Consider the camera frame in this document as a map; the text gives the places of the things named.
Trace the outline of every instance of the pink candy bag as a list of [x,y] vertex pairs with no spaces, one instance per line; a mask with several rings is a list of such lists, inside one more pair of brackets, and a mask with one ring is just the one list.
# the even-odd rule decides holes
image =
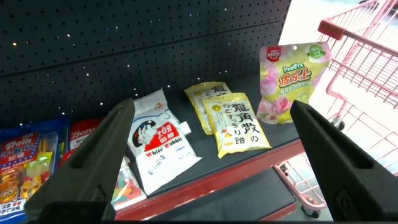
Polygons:
[[308,103],[330,60],[326,42],[262,47],[257,118],[269,124],[291,123],[293,101]]

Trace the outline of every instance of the colorful snack packaging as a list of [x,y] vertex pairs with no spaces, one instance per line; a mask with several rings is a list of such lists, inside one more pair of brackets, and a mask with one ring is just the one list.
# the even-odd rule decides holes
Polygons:
[[0,222],[26,218],[24,204],[56,168],[66,119],[0,130]]
[[91,118],[72,124],[70,128],[70,142],[69,150],[63,155],[60,165],[62,165],[69,157],[73,154],[75,149],[88,137],[88,135],[94,131],[94,129],[100,124],[103,117]]
[[[91,118],[72,124],[69,142],[70,151],[64,155],[62,163],[76,151],[79,145],[94,131],[102,120],[103,117]],[[129,161],[126,156],[123,157],[111,201],[115,210],[127,207],[146,198],[145,193],[139,188],[137,180],[128,165]]]
[[262,47],[261,101],[257,118],[269,124],[291,123],[294,100],[308,103],[331,61],[326,42]]
[[225,82],[203,82],[185,89],[184,92],[195,108],[203,130],[207,135],[212,134],[209,118],[206,115],[206,110],[201,99],[231,93],[228,86],[226,86]]
[[163,90],[135,100],[134,105],[127,145],[136,158],[144,191],[150,195],[201,158],[168,109]]
[[127,158],[123,157],[111,201],[114,209],[126,208],[146,198],[145,193],[139,188],[137,180],[131,172]]
[[272,148],[244,93],[203,99],[203,104],[217,140],[220,159],[228,153]]

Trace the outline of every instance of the red snack bag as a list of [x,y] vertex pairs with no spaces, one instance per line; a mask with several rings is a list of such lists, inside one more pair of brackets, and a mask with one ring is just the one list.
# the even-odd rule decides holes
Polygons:
[[63,155],[61,164],[63,164],[70,155],[72,155],[75,149],[88,137],[88,135],[94,131],[102,119],[103,117],[86,119],[76,122],[71,126],[69,151]]

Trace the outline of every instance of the green label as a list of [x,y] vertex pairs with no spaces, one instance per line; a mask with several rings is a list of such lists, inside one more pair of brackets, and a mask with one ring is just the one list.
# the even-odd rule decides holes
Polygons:
[[319,46],[318,44],[312,45],[310,47],[310,51],[307,53],[307,56],[310,56],[311,58],[315,58],[315,59],[318,59],[325,55],[326,55],[326,52],[323,51],[322,47]]

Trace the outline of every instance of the white rabbit candy bag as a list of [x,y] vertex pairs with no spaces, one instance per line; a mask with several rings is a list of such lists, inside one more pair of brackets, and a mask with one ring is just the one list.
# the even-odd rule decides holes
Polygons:
[[162,90],[135,100],[134,106],[127,144],[136,157],[144,192],[150,195],[201,158],[168,109]]

